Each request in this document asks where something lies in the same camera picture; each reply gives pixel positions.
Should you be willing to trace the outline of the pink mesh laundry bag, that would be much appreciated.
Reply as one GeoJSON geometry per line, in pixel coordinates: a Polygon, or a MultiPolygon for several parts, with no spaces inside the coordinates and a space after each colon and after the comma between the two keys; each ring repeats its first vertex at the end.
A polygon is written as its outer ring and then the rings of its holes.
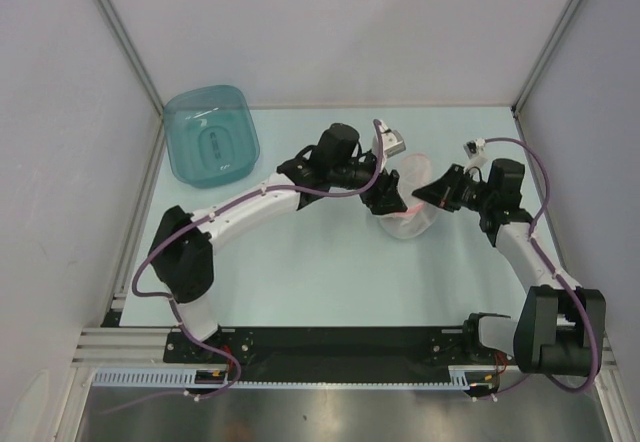
{"type": "Polygon", "coordinates": [[[388,235],[408,240],[424,233],[436,220],[438,209],[412,195],[414,190],[432,181],[433,168],[425,154],[414,153],[402,159],[397,171],[399,194],[407,210],[381,216],[378,221],[388,235]]]}

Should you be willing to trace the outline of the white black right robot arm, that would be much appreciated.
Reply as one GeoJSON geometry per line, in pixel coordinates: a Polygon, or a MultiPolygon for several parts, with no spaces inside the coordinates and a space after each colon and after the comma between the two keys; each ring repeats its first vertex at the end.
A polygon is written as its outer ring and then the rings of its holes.
{"type": "Polygon", "coordinates": [[[507,260],[526,291],[518,319],[473,314],[471,332],[461,338],[463,355],[484,363],[496,351],[514,358],[523,373],[592,379],[601,367],[606,301],[582,288],[545,252],[521,206],[523,164],[493,161],[487,180],[475,180],[454,164],[413,196],[440,209],[461,208],[480,216],[480,229],[507,260]]]}

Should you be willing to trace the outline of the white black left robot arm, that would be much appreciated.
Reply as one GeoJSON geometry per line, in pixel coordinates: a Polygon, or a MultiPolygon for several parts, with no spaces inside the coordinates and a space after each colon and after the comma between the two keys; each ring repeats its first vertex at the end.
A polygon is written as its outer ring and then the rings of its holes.
{"type": "Polygon", "coordinates": [[[148,254],[150,265],[168,290],[165,297],[177,325],[189,333],[185,347],[197,360],[210,361],[221,349],[218,320],[206,295],[214,283],[214,257],[229,242],[325,198],[357,196],[377,217],[406,211],[400,175],[385,167],[404,151],[405,142],[381,120],[374,120],[373,127],[368,151],[362,151],[355,128],[334,123],[317,143],[243,194],[200,211],[174,206],[163,214],[148,254]]]}

